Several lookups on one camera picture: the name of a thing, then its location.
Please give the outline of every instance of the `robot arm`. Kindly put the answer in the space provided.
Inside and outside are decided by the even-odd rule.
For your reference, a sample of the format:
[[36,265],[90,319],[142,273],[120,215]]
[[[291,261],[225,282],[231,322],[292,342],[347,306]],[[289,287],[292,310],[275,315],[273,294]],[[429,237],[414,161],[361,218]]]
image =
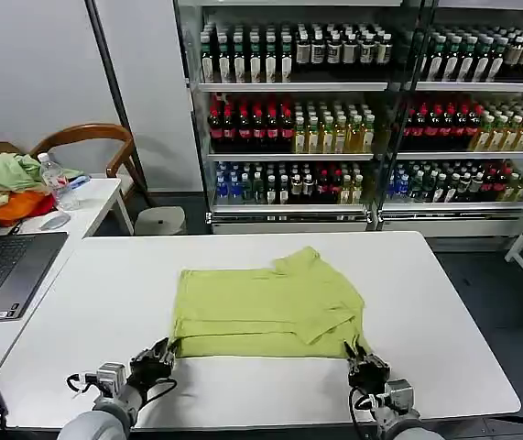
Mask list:
[[[102,365],[96,373],[71,375],[68,386],[86,392],[92,385],[100,391],[94,407],[67,423],[59,440],[126,440],[136,423],[141,408],[173,390],[177,382],[171,379],[176,346],[168,339],[157,342],[131,359],[131,375],[125,366],[115,363]],[[84,388],[72,384],[77,381]],[[159,383],[171,386],[148,399],[147,392]]]

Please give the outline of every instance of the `water bottle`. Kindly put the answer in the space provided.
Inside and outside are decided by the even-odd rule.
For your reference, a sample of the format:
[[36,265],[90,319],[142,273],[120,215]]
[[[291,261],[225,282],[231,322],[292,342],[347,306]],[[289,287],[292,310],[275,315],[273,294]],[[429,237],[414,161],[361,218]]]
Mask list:
[[58,206],[64,211],[77,209],[80,204],[68,184],[63,168],[58,163],[51,161],[48,153],[39,153],[38,159],[41,162],[39,171],[41,178],[51,189],[53,198],[56,199]]

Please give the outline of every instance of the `cable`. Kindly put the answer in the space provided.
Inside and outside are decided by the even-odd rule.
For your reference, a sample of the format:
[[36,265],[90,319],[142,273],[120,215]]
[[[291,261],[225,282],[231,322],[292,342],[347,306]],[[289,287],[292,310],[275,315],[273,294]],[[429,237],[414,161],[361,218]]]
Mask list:
[[178,386],[178,381],[175,379],[172,379],[172,378],[163,379],[163,380],[159,381],[158,383],[171,383],[171,386],[168,389],[166,389],[165,391],[162,391],[160,394],[153,396],[151,399],[147,399],[147,401],[145,402],[145,405],[143,405],[144,407],[148,406],[151,402],[156,401],[160,397],[165,396],[166,394],[168,394],[169,392],[171,392]]
[[356,422],[356,417],[354,416],[353,396],[356,391],[359,391],[359,389],[354,387],[351,389],[351,392],[349,392],[349,412],[351,413],[351,419],[353,420],[353,428],[356,431],[356,434],[361,440],[365,440],[363,433],[359,429],[359,424]]

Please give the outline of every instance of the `white table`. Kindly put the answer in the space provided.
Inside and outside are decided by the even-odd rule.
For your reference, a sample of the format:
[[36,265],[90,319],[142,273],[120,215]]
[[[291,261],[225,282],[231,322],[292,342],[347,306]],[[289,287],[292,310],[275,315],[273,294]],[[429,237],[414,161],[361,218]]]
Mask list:
[[[518,396],[419,233],[91,237],[0,368],[8,426],[58,429],[93,407],[65,378],[123,362],[169,334],[182,269],[266,267],[304,246],[365,299],[365,337],[415,388],[425,419],[514,413]],[[137,429],[349,423],[343,359],[181,359],[179,387]]]
[[[119,179],[95,179],[74,190],[81,200],[81,207],[78,210],[69,211],[71,220],[61,228],[54,230],[68,233],[68,238],[60,253],[53,261],[23,316],[15,321],[0,322],[0,363],[35,312],[47,293],[49,286],[56,279],[72,252],[81,244],[84,237],[91,236],[96,231],[108,211],[120,198],[120,186],[121,181]],[[19,234],[39,233],[38,228],[44,222],[43,217],[28,219],[21,226]]]

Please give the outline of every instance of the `folded shirt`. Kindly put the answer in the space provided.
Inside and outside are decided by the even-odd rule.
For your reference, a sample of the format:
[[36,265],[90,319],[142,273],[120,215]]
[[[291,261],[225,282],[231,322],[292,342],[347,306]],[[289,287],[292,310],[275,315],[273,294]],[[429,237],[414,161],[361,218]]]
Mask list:
[[172,338],[179,357],[345,358],[363,339],[364,302],[311,247],[273,268],[184,270]]

